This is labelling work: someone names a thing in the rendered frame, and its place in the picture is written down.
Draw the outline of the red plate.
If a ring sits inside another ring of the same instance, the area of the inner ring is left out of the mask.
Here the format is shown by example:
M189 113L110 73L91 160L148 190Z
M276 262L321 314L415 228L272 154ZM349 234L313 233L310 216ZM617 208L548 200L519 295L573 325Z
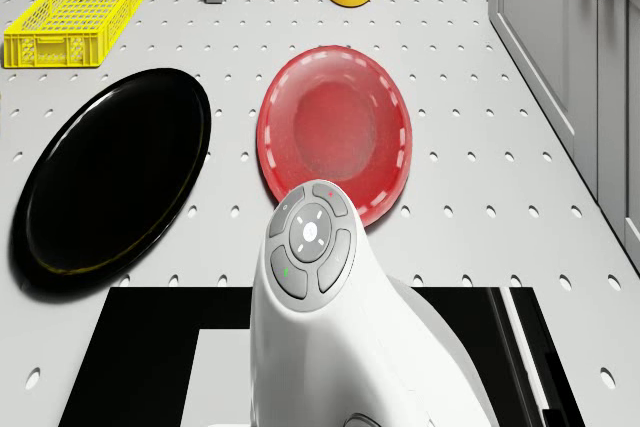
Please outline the red plate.
M314 179L347 193L364 225L400 196L412 157L412 127L391 76L341 46L307 50L274 77L257 123L257 152L277 199Z

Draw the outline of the black plate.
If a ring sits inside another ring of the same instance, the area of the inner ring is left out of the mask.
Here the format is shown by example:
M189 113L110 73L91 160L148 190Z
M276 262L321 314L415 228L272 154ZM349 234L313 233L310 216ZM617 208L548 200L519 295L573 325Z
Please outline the black plate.
M11 253L38 290L83 290L127 268L173 222L203 167L202 85L145 70L96 94L55 134L13 218Z

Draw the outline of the black stove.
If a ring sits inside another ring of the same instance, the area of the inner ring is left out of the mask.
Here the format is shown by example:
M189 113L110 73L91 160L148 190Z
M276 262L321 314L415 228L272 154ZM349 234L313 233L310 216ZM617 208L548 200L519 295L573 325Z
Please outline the black stove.
M534 291L508 295L531 349L538 407L495 287L421 287L473 359L500 427L586 427ZM247 287L113 288L59 427L206 427L249 414Z

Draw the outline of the white cabinet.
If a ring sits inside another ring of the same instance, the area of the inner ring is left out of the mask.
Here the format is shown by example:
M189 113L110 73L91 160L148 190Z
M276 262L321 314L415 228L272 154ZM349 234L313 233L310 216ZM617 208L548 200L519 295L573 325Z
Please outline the white cabinet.
M640 0L489 0L489 17L640 271Z

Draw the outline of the yellow basket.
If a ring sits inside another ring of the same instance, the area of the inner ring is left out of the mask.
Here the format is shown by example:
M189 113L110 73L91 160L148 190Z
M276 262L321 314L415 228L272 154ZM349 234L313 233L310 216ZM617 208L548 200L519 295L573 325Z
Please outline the yellow basket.
M36 0L4 32L4 66L97 67L142 1Z

